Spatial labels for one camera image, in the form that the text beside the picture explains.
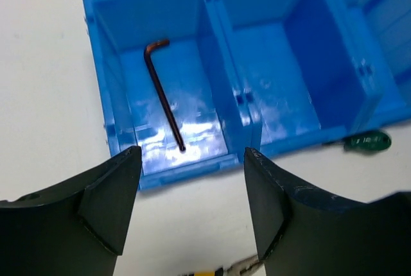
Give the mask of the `yellow pliers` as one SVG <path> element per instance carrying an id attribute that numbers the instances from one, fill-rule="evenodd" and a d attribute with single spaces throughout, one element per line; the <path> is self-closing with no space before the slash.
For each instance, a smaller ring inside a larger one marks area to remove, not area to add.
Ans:
<path id="1" fill-rule="evenodd" d="M 202 272 L 190 272 L 191 276 L 248 276 L 253 275 L 256 271 L 262 267 L 263 261 L 258 259 L 258 255 L 242 259 L 236 263 L 233 263 L 230 267 L 219 267 L 213 271 Z"/>

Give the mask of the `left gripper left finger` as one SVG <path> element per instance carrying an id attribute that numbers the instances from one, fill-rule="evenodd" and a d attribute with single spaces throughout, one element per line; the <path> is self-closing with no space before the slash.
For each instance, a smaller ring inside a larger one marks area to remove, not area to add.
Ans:
<path id="1" fill-rule="evenodd" d="M 142 168 L 131 146 L 58 184 L 1 202 L 2 275 L 112 275 Z"/>

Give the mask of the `brown hex key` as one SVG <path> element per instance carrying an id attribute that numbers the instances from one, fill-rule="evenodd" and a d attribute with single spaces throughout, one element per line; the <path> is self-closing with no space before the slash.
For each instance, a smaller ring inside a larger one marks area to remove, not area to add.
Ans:
<path id="1" fill-rule="evenodd" d="M 184 144 L 184 140 L 182 138 L 177 122 L 175 120 L 175 116 L 173 115 L 170 104 L 168 103 L 168 99 L 165 95 L 164 89 L 161 85 L 160 79 L 158 77 L 157 71 L 155 70 L 155 66 L 151 58 L 151 55 L 154 51 L 169 45 L 169 39 L 156 40 L 155 42 L 152 42 L 145 47 L 143 52 L 143 58 L 148 69 L 150 78 L 152 80 L 153 86 L 155 87 L 155 90 L 157 92 L 162 109 L 164 111 L 166 119 L 168 120 L 169 126 L 177 143 L 177 146 L 179 147 L 179 150 L 181 152 L 185 152 L 186 146 Z"/>

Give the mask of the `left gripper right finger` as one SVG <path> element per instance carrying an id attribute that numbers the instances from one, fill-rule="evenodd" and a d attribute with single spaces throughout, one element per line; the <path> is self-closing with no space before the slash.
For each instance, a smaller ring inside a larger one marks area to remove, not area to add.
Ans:
<path id="1" fill-rule="evenodd" d="M 321 189 L 254 148 L 244 174 L 267 275 L 409 275 L 410 193 L 362 203 Z"/>

